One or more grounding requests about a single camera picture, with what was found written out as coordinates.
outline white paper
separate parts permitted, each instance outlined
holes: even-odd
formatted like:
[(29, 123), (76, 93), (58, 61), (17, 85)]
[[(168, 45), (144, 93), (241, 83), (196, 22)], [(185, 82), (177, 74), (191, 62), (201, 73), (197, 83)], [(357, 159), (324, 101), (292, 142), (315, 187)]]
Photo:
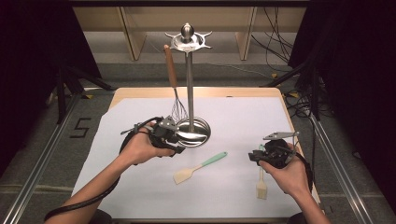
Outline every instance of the white paper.
[[(187, 99), (181, 100), (187, 108)], [(122, 131), (153, 117), (167, 117), (174, 101), (124, 99), (103, 115), (73, 193), (117, 157), (126, 136), (120, 135)], [(301, 212), (266, 173), (267, 199), (256, 197), (260, 168), (248, 158), (249, 152), (266, 143), (264, 136), (291, 132), (282, 104), (278, 97), (194, 98), (194, 115), (209, 123), (210, 139), (173, 158), (153, 158), (131, 167), (99, 208), (113, 218), (290, 217)], [(228, 152), (225, 158), (175, 184), (176, 171), (194, 167), (222, 151)]]

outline wooden whisk handle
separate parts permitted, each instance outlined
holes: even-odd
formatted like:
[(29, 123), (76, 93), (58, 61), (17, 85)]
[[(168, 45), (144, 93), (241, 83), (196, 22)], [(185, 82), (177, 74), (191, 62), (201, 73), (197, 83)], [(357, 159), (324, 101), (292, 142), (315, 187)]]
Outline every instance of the wooden whisk handle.
[(176, 76), (175, 64), (173, 62), (171, 49), (169, 48), (169, 46), (164, 45), (163, 50), (165, 51), (166, 66), (168, 68), (169, 82), (171, 83), (172, 88), (176, 88), (177, 87), (177, 76)]

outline human hand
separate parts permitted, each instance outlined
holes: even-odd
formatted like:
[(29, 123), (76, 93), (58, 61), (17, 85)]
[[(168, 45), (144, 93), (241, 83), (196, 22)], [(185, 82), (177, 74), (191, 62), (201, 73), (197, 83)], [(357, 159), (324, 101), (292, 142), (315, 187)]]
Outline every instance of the human hand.
[(305, 166), (300, 159), (294, 157), (283, 169), (277, 169), (268, 162), (259, 161), (259, 165), (270, 174), (279, 187), (291, 197), (299, 193), (309, 192)]
[(149, 141), (149, 130), (147, 128), (139, 129), (134, 137), (129, 140), (118, 159), (128, 167), (132, 164), (138, 164), (148, 161), (153, 157), (172, 156), (175, 151), (169, 148), (154, 147)]

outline forearm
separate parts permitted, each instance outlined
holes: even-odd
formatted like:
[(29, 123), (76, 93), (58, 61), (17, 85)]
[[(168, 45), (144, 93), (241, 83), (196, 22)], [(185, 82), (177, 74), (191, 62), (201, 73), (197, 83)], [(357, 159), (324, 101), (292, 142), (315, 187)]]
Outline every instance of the forearm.
[(329, 219), (324, 215), (320, 207), (318, 206), (315, 199), (312, 195), (307, 193), (302, 193), (299, 195), (293, 196), (294, 200), (300, 206), (303, 214), (305, 216), (306, 221), (308, 224), (320, 223), (320, 224), (327, 224), (331, 223)]
[[(63, 206), (85, 202), (98, 196), (108, 189), (128, 167), (129, 165), (123, 162), (120, 157), (116, 158), (84, 188), (67, 200)], [(97, 202), (77, 210), (62, 213), (50, 218), (46, 223), (88, 223), (99, 204), (100, 202)]]

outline teal spatula handle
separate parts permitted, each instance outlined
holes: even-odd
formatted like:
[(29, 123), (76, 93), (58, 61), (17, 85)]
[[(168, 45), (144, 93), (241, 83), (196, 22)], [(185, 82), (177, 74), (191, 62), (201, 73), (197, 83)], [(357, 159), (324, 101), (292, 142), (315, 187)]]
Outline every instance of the teal spatula handle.
[(210, 164), (210, 163), (212, 163), (212, 162), (215, 162), (215, 161), (220, 160), (221, 158), (224, 158), (225, 156), (227, 156), (227, 152), (220, 152), (218, 155), (213, 156), (212, 158), (210, 158), (210, 159), (207, 160), (207, 161), (204, 161), (204, 162), (201, 163), (201, 164), (202, 164), (202, 166), (206, 166), (206, 165), (208, 165), (208, 164)]

